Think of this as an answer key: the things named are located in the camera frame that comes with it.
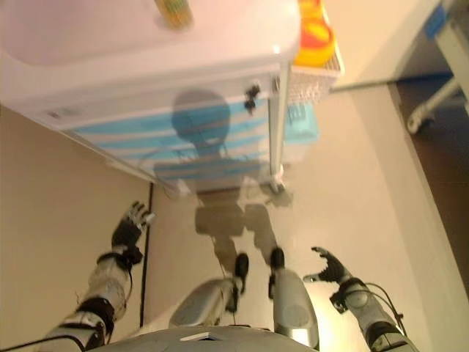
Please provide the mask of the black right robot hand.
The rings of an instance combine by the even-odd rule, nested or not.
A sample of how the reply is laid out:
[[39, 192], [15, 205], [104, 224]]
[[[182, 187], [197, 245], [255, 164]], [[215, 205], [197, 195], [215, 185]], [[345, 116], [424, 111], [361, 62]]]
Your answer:
[[340, 285], [342, 282], [352, 277], [352, 274], [341, 261], [327, 249], [320, 246], [313, 246], [311, 250], [326, 261], [326, 266], [319, 273], [305, 275], [303, 277], [304, 282], [335, 282]]

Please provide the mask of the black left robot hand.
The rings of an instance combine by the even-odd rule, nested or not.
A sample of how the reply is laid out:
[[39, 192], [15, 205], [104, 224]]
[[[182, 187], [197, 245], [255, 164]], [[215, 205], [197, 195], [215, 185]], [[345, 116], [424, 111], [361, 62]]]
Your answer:
[[156, 215], [144, 203], [135, 201], [124, 212], [111, 236], [111, 247], [136, 246], [142, 233], [149, 227]]

